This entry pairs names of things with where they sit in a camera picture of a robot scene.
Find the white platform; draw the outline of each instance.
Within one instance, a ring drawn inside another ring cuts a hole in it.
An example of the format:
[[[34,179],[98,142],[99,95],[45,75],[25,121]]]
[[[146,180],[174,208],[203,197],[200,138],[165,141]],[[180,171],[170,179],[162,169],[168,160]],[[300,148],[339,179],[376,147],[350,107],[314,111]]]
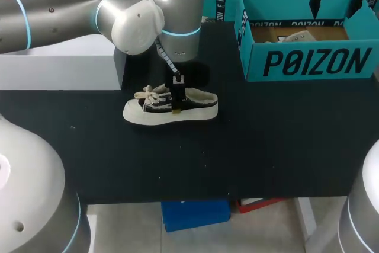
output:
[[[120,90],[126,55],[101,35],[0,55],[0,90]]]

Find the black and white sneaker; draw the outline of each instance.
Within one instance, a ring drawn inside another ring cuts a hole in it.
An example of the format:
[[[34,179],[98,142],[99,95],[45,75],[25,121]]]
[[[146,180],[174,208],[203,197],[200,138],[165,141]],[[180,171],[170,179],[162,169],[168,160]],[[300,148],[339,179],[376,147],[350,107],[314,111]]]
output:
[[[186,100],[181,102],[181,110],[172,109],[172,97],[164,84],[156,88],[146,86],[144,92],[135,93],[124,108],[125,120],[145,126],[156,126],[175,121],[210,120],[217,116],[219,109],[216,94],[195,88],[186,88]]]

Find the shoelace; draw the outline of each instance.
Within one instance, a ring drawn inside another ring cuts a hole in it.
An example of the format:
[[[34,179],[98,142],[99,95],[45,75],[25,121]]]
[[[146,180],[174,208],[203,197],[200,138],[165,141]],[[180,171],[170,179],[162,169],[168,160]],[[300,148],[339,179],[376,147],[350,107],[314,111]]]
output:
[[[151,85],[144,87],[143,91],[134,93],[135,99],[146,99],[145,103],[150,105],[166,101],[166,98],[161,98],[158,93],[154,92]]]

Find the shoe sole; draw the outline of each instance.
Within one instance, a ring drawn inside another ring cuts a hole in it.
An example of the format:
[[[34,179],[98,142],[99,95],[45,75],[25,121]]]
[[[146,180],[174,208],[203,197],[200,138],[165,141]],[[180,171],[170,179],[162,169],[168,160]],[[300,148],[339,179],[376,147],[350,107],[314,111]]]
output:
[[[133,124],[144,126],[158,126],[161,124],[174,123],[177,121],[203,121],[217,116],[219,104],[208,108],[190,109],[178,114],[170,113],[146,113],[140,108],[136,111],[127,103],[124,108],[124,119]]]

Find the black table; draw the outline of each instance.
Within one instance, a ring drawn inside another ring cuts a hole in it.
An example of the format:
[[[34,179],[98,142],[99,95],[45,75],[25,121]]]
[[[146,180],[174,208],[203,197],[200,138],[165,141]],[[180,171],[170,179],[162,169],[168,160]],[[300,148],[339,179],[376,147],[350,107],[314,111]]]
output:
[[[375,79],[248,83],[233,33],[232,23],[201,32],[213,121],[124,121],[133,93],[163,82],[154,48],[130,58],[123,91],[1,91],[0,113],[57,150],[89,204],[347,195],[379,139]]]

